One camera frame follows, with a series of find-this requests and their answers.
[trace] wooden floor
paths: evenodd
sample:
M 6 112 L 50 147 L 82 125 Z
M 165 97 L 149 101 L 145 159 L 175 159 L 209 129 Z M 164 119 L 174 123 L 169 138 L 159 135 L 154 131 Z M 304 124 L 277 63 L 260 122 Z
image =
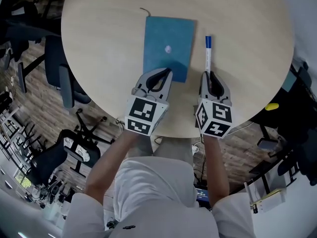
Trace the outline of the wooden floor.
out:
M 51 15 L 60 15 L 62 9 L 62 1 L 53 7 Z M 44 11 L 44 5 L 48 0 L 40 0 L 37 4 L 39 12 Z M 21 62 L 27 66 L 37 57 L 44 53 L 45 41 L 40 44 L 30 42 L 30 48 L 25 51 L 21 57 Z M 13 61 L 10 64 L 10 69 L 3 71 L 3 59 L 0 60 L 0 91 L 5 86 L 13 92 L 14 105 L 20 107 L 17 113 L 17 118 L 24 124 L 34 123 L 36 135 L 42 135 L 42 141 L 48 140 L 48 146 L 53 145 L 62 129 L 73 130 L 78 124 L 75 112 L 78 108 L 83 109 L 82 117 L 87 125 L 94 125 L 101 117 L 107 116 L 108 121 L 101 124 L 96 130 L 96 135 L 105 139 L 117 138 L 120 135 L 120 129 L 115 124 L 115 119 L 110 117 L 105 111 L 99 108 L 94 102 L 89 105 L 81 105 L 76 103 L 75 107 L 67 110 L 63 107 L 60 92 L 47 83 L 45 75 L 44 63 L 41 63 L 34 71 L 26 77 L 26 85 L 28 92 L 23 94 L 18 85 L 18 77 L 16 76 L 15 68 L 17 64 Z M 10 85 L 11 77 L 14 77 L 14 86 Z M 238 128 L 247 126 L 250 122 L 246 122 Z M 277 137 L 276 131 L 268 129 L 272 138 Z M 250 169 L 256 166 L 262 160 L 269 159 L 266 151 L 257 147 L 257 142 L 262 137 L 262 132 L 257 124 L 252 124 L 247 128 L 239 130 L 224 140 L 220 140 L 220 146 L 223 153 L 223 161 L 229 176 L 230 189 L 234 190 L 236 187 L 243 184 L 244 181 L 249 180 L 251 175 L 248 173 Z M 199 142 L 199 138 L 193 138 L 192 142 Z M 107 145 L 99 143 L 98 146 L 101 152 L 107 149 Z M 194 155 L 194 169 L 198 177 L 201 176 L 202 163 L 204 160 L 205 151 L 203 144 L 198 143 L 199 152 Z M 68 157 L 66 162 L 60 166 L 61 172 L 59 176 L 63 177 L 65 181 L 70 182 L 77 189 L 85 187 L 85 179 L 70 170 L 69 167 L 75 167 L 76 161 L 72 157 Z M 81 172 L 85 175 L 89 173 L 89 168 L 82 165 Z M 206 167 L 204 170 L 204 179 L 206 179 Z

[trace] blue notebook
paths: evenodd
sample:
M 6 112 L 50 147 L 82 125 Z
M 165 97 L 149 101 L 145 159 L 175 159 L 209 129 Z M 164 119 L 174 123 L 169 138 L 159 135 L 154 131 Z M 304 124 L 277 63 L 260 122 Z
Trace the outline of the blue notebook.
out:
M 173 81 L 184 83 L 190 63 L 194 28 L 194 20 L 147 17 L 143 73 L 168 67 L 173 71 Z

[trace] chair armrest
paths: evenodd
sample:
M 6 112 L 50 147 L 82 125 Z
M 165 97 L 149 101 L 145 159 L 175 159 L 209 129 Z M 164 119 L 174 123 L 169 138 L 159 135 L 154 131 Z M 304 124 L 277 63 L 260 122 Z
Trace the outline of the chair armrest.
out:
M 71 109 L 74 106 L 74 90 L 69 68 L 64 65 L 59 66 L 60 92 L 63 98 L 64 107 Z

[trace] light wood tabletop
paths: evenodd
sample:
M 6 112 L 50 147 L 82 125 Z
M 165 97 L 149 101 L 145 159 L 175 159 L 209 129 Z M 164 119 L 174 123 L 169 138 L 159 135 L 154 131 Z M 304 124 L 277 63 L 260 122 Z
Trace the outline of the light wood tabletop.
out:
M 124 119 L 131 89 L 143 73 L 145 20 L 195 20 L 186 83 L 173 82 L 169 110 L 155 135 L 198 137 L 197 105 L 205 70 L 205 36 L 213 36 L 213 70 L 231 92 L 234 125 L 263 109 L 281 87 L 293 56 L 283 0 L 66 0 L 61 32 L 69 66 L 92 100 Z

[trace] human arm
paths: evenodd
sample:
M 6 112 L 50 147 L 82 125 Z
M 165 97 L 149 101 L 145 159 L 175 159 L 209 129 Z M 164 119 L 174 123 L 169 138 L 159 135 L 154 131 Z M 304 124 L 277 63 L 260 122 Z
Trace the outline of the human arm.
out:
M 85 194 L 103 204 L 105 192 L 111 186 L 124 157 L 138 136 L 137 133 L 125 130 L 106 150 L 88 175 Z
M 204 135 L 209 203 L 213 207 L 229 195 L 229 181 L 223 164 L 218 139 Z

